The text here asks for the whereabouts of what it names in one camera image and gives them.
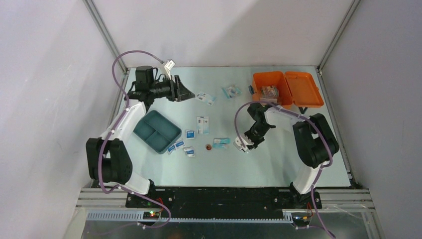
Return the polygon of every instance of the teal divided tray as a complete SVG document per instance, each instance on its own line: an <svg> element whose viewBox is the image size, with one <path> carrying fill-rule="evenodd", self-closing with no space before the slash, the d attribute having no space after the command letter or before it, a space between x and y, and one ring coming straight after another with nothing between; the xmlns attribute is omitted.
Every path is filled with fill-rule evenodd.
<svg viewBox="0 0 422 239"><path fill-rule="evenodd" d="M147 113L133 132L159 154L163 154L182 135L179 127L157 111Z"/></svg>

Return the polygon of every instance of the white wall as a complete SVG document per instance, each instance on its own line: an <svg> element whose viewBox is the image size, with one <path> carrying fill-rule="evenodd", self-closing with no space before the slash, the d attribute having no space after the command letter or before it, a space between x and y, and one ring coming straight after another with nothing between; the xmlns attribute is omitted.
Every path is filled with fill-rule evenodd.
<svg viewBox="0 0 422 239"><path fill-rule="evenodd" d="M387 238L421 238L422 2L362 1L323 69Z"/></svg>
<svg viewBox="0 0 422 239"><path fill-rule="evenodd" d="M1 1L0 22L0 238L58 239L111 113L113 58L81 0Z"/></svg>
<svg viewBox="0 0 422 239"><path fill-rule="evenodd" d="M317 65L351 0L97 0L121 52L177 66ZM128 66L147 60L127 56Z"/></svg>

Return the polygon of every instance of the orange case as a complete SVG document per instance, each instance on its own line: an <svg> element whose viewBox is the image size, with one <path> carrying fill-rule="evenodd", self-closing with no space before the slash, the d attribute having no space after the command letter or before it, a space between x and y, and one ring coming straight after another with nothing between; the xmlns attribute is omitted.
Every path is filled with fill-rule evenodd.
<svg viewBox="0 0 422 239"><path fill-rule="evenodd" d="M308 72L281 71L259 72L253 74L252 87L254 101L261 98L261 87L276 86L279 91L277 102L286 109L294 103L298 107L319 108L324 105L314 78Z"/></svg>

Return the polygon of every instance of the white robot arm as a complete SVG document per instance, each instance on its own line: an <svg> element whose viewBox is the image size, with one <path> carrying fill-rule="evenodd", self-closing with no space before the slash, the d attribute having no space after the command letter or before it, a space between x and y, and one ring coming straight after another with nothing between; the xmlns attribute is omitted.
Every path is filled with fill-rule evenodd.
<svg viewBox="0 0 422 239"><path fill-rule="evenodd" d="M296 147L298 149L299 157L303 165L300 167L296 179L290 184L290 189L298 195L306 195L311 191L312 183L315 181L318 171L322 165L329 164L329 156L322 140L317 137L313 138L315 130L304 119L299 119L291 115L282 113L280 110L272 106L262 106L260 103L253 103L249 106L248 112L256 121L250 130L240 135L234 141L237 149L248 152L264 141L264 135L271 128L275 128L272 124L282 125L284 128L293 129L295 136ZM327 142L331 154L338 152L338 143L331 131L325 117L321 114L310 116L309 119L323 134Z"/></svg>
<svg viewBox="0 0 422 239"><path fill-rule="evenodd" d="M147 194L151 181L143 178L132 169L138 168L137 161L130 160L124 142L129 139L138 122L147 113L149 107L157 98L166 97L170 101L184 101L195 97L181 83L179 76L171 76L167 69L162 81L156 81L153 75L153 67L137 67L136 80L133 83L134 91L129 91L129 104L124 110L127 113L120 119L116 117L107 130L99 138L90 138L86 143L88 169L90 177L98 180L98 162L100 149L107 135L110 134L102 157L103 181L109 186L116 184L124 185L133 192Z"/></svg>

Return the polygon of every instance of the table surface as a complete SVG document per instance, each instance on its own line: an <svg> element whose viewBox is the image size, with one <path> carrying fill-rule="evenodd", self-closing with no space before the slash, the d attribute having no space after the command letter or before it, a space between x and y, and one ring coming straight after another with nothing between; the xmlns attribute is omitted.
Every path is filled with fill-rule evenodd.
<svg viewBox="0 0 422 239"><path fill-rule="evenodd" d="M125 86L129 90L135 80L135 68L130 70ZM265 135L265 141L250 153L238 151L231 143L229 149L206 150L215 137L236 138L234 114L244 103L252 100L248 86L252 74L266 71L302 71L312 74L320 88L317 73L312 66L265 66L265 67L175 67L173 75L179 75L182 83L192 92L203 91L217 97L213 106L196 99L184 102L170 102L166 98L156 99L151 110L156 110L182 130L196 129L197 116L210 117L210 133L197 134L195 139L185 140L186 146L195 148L195 157L187 157L182 149L171 155L158 154L134 133L125 146L132 161L141 163L133 170L143 177L152 179L158 186L219 186L219 187L287 187L295 179L302 165L294 136L278 127ZM227 99L222 87L235 84L242 95ZM291 110L299 112L295 106ZM332 122L328 109L309 108L307 115L322 113L329 125ZM252 126L254 120L243 108L238 117L239 133ZM333 157L331 167L324 169L317 186L350 186L346 168L340 152Z"/></svg>

